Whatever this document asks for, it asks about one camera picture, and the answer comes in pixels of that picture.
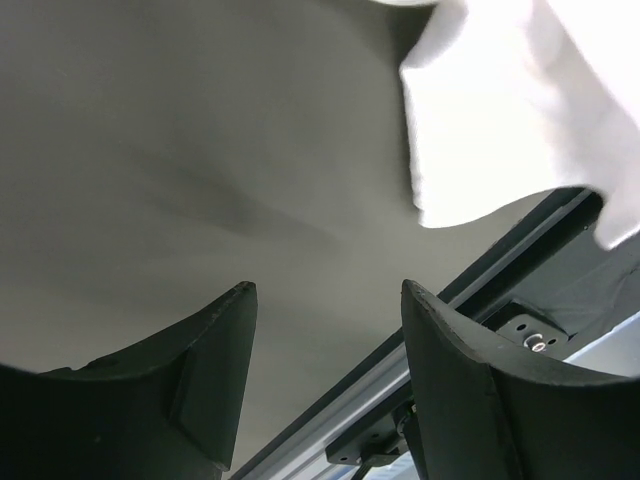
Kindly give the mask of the white t shirt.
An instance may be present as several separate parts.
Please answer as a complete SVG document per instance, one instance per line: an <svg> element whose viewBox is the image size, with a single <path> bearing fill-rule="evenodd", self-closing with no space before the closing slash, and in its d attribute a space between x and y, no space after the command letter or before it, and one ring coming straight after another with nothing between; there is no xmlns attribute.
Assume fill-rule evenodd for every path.
<svg viewBox="0 0 640 480"><path fill-rule="evenodd" d="M402 61L421 226L480 219L527 196L584 187L594 237L639 231L639 5L434 1Z"/></svg>

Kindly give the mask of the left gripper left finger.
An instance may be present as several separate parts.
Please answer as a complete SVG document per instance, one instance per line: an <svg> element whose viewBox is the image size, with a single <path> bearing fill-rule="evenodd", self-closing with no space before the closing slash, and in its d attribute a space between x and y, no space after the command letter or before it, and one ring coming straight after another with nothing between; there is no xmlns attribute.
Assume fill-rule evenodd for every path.
<svg viewBox="0 0 640 480"><path fill-rule="evenodd" d="M5 479L219 479L232 466L256 286L73 370L1 370Z"/></svg>

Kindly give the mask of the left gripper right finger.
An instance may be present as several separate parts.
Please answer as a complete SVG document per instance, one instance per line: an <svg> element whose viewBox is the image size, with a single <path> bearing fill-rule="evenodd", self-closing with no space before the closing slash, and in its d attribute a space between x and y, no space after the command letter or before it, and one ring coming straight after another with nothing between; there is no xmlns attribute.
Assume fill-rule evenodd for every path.
<svg viewBox="0 0 640 480"><path fill-rule="evenodd" d="M635 479L639 383L516 345L418 283L402 330L432 479Z"/></svg>

